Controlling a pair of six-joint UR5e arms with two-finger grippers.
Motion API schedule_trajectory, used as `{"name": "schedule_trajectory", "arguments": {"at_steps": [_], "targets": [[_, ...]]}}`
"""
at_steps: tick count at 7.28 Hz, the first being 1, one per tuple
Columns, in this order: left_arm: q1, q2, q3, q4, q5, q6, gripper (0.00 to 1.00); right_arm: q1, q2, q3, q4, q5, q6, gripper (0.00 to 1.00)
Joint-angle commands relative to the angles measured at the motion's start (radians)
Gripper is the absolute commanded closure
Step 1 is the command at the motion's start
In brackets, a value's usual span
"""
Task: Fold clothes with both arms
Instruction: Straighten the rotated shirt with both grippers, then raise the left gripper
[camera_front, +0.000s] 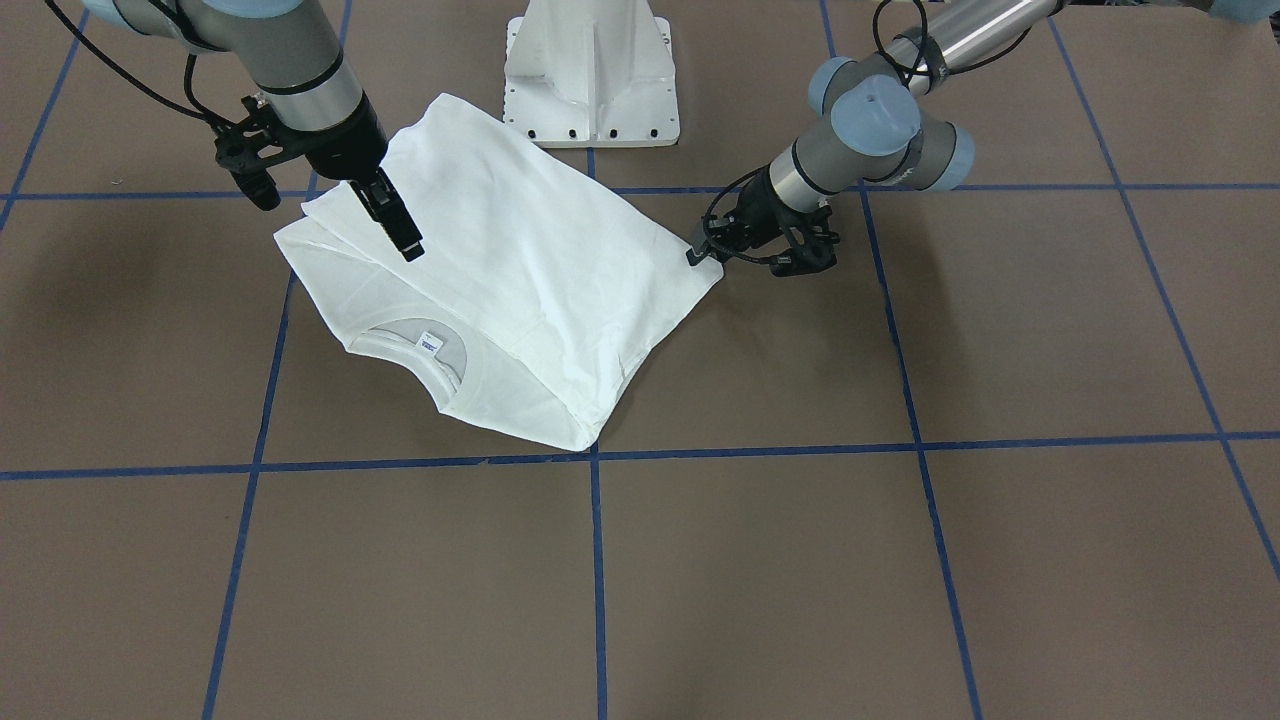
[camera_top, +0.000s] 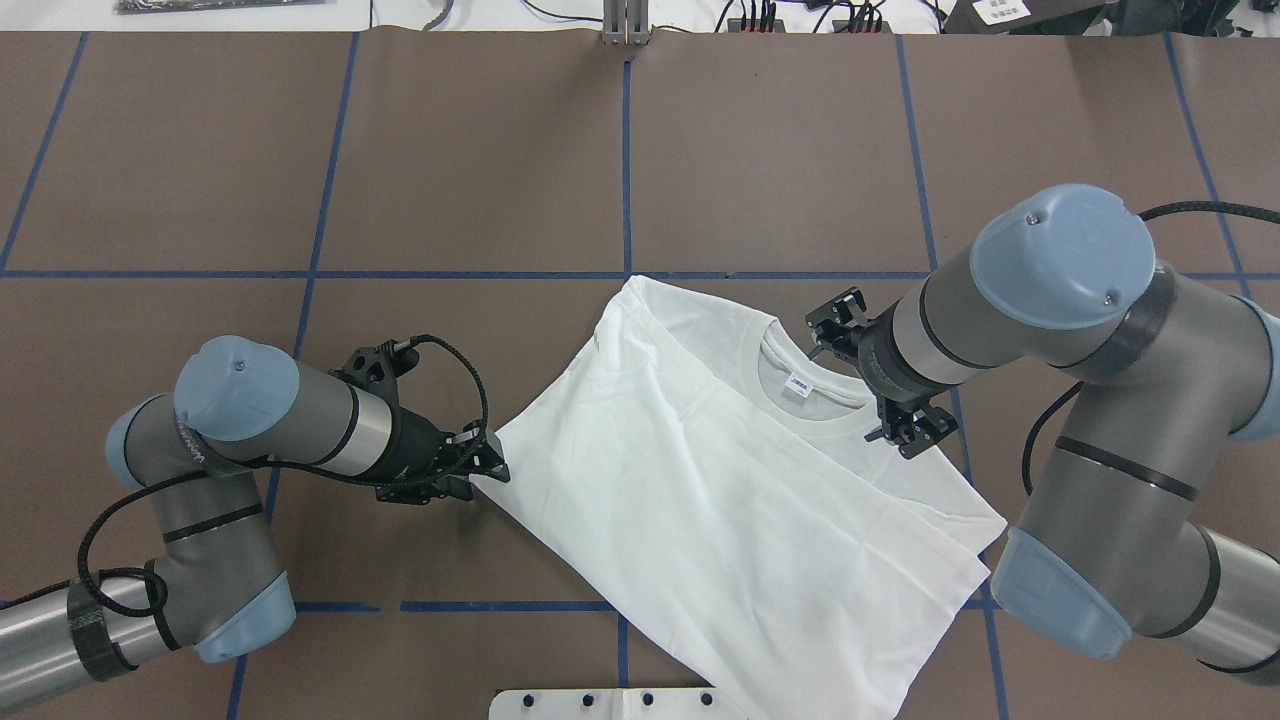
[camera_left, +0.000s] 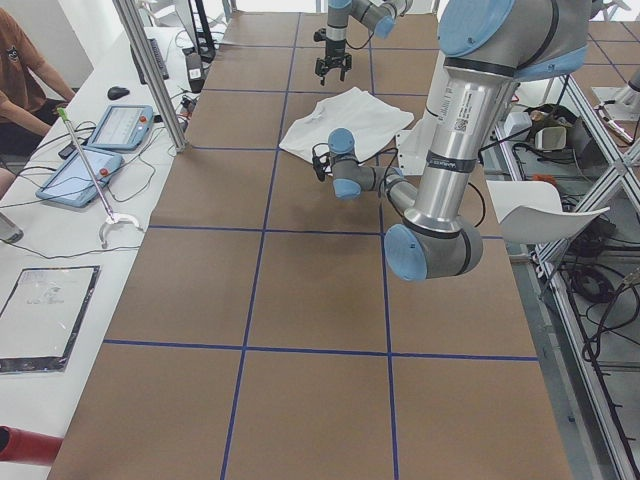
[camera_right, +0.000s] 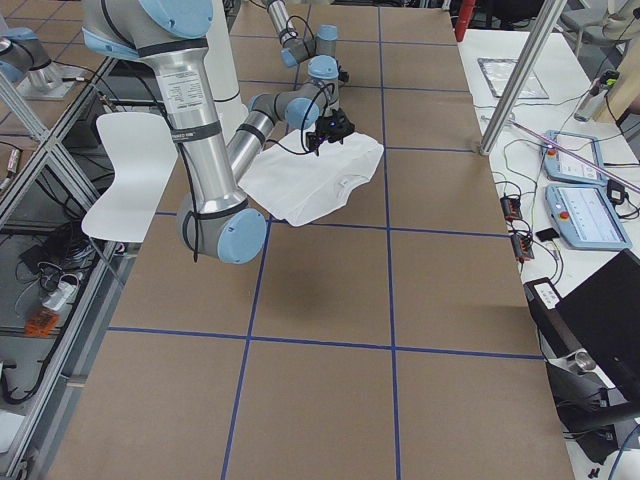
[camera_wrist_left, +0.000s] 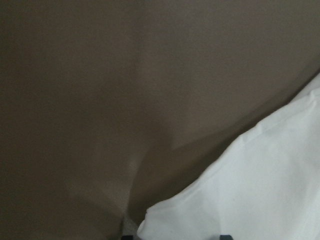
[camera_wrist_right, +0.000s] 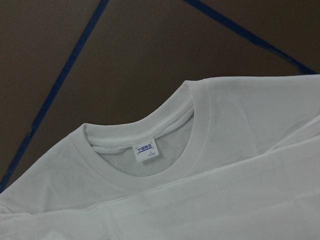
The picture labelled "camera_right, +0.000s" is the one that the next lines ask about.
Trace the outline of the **neighbour robot arm base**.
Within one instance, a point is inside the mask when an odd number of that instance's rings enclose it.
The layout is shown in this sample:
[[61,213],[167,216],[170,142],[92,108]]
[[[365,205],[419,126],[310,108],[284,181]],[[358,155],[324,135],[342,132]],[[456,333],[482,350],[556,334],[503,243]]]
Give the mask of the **neighbour robot arm base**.
[[28,100],[62,100],[85,76],[82,67],[55,63],[26,27],[1,33],[1,73]]

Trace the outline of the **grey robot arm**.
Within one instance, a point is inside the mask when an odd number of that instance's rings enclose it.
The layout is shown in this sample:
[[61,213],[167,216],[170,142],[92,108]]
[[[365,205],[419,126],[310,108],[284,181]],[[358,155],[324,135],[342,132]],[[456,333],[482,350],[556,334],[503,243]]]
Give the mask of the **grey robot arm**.
[[288,12],[284,1],[265,0],[260,4],[267,11],[278,34],[280,55],[286,67],[295,67],[318,55],[326,55],[337,62],[338,85],[343,86],[349,81],[349,73],[336,57],[339,36],[336,25],[321,24],[313,31],[306,19]]
[[83,35],[96,53],[141,62],[156,77],[172,141],[187,170],[189,194],[178,213],[183,243],[195,257],[229,264],[251,261],[262,249],[267,225],[249,207],[238,182],[262,151],[278,122],[305,134],[317,152],[342,141],[355,127],[339,103],[347,80],[335,58],[338,29],[321,25],[310,38],[298,35],[282,1],[264,4],[287,66],[307,65],[308,79],[297,90],[261,94],[229,140],[215,106],[205,68],[214,24],[210,1],[86,1]]

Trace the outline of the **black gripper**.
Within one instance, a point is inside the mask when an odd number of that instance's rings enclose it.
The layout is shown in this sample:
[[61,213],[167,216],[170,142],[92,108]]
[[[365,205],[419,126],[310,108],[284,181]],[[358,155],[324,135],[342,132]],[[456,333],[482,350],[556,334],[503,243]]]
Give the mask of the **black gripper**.
[[344,146],[348,136],[355,132],[355,125],[348,119],[343,110],[333,110],[329,116],[319,117],[315,124],[316,137],[308,138],[308,150],[319,155],[319,148],[324,142]]

